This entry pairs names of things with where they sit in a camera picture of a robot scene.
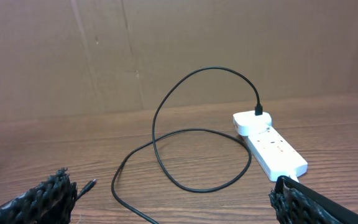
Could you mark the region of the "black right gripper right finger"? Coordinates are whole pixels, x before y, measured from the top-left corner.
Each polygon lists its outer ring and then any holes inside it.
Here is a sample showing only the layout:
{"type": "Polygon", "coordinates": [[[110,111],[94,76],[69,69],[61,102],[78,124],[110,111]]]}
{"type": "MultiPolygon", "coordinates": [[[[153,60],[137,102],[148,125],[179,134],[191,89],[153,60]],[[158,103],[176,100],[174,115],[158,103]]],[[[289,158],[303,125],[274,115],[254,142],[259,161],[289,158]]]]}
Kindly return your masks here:
{"type": "Polygon", "coordinates": [[[280,224],[358,224],[358,214],[281,175],[269,193],[280,224]]]}

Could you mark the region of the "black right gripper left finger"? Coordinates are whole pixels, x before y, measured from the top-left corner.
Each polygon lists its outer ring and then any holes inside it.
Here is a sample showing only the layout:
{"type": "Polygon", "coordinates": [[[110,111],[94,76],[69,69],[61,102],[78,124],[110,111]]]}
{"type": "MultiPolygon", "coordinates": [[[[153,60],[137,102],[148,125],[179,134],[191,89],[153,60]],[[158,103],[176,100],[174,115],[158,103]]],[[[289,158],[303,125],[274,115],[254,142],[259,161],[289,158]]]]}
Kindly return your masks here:
{"type": "Polygon", "coordinates": [[[62,168],[38,186],[0,206],[0,224],[70,223],[78,188],[62,168]]]}

